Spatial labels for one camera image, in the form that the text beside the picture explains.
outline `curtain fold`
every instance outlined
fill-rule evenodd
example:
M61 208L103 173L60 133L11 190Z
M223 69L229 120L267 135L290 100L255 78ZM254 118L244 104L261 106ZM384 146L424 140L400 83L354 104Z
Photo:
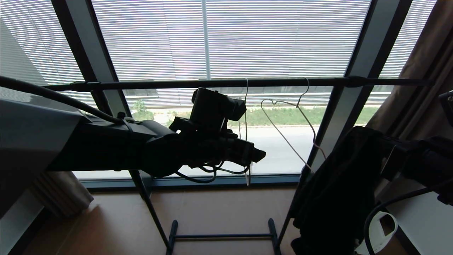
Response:
M72 172L43 172L31 192L54 215L68 218L88 208L93 196Z
M367 127L401 139L423 139L451 128L438 95L453 89L453 1L440 0L399 78L429 79L430 87L398 86Z

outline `pavement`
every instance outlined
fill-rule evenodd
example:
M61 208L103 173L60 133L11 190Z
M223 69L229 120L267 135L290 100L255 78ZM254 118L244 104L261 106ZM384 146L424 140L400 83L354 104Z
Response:
M279 127L282 134L288 139L299 155L307 160L313 145L313 131L309 126ZM241 128L242 138L245 138L245 129ZM287 174L300 173L304 163L289 147L286 141L273 127L249 127L248 140L255 144L255 147L266 152L266 157L252 166L252 174ZM232 171L241 171L243 168L231 162L225 162L222 168ZM191 169L183 166L180 172L188 176L210 175L200 169ZM129 178L128 171L90 171L74 172L79 179L93 178ZM217 175L230 175L218 171Z

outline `white plastic object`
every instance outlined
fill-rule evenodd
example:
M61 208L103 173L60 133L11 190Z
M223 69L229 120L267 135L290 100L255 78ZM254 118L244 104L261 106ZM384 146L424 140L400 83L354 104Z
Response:
M384 230L382 229L382 225L380 222L380 219L383 218L384 216L389 215L393 219L393 223L395 228L393 229L392 232L390 232L388 235L385 235ZM370 228L369 228L369 233L370 233L370 242L371 246L373 247L373 250L375 253L381 251L390 241L390 239L393 237L395 234L396 230L398 229L398 222L396 221L396 218L387 212L379 211L374 215L373 219L371 220ZM368 255L368 249L366 248L365 241L363 241L359 247L356 248L356 252L358 254L362 255Z

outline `brown tiled floor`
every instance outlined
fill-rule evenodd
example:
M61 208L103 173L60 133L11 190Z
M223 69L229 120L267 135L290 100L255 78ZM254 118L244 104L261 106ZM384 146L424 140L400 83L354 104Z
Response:
M267 233L269 218L274 219L280 231L293 192L288 188L155 192L151 200L167 235L173 219L179 222L178 234ZM290 224L281 246L282 254L294 254L289 243L298 233ZM96 194L88 210L78 217L51 219L24 254L163 255L165 246L137 193L108 193ZM173 254L273 252L270 240L229 240L179 241Z

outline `black garment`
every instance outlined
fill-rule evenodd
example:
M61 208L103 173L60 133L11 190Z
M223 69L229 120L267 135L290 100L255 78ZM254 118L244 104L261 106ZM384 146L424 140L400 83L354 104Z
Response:
M291 246L297 255L353 254L375 205L383 158L375 141L381 136L354 127L296 193L291 212L301 237Z

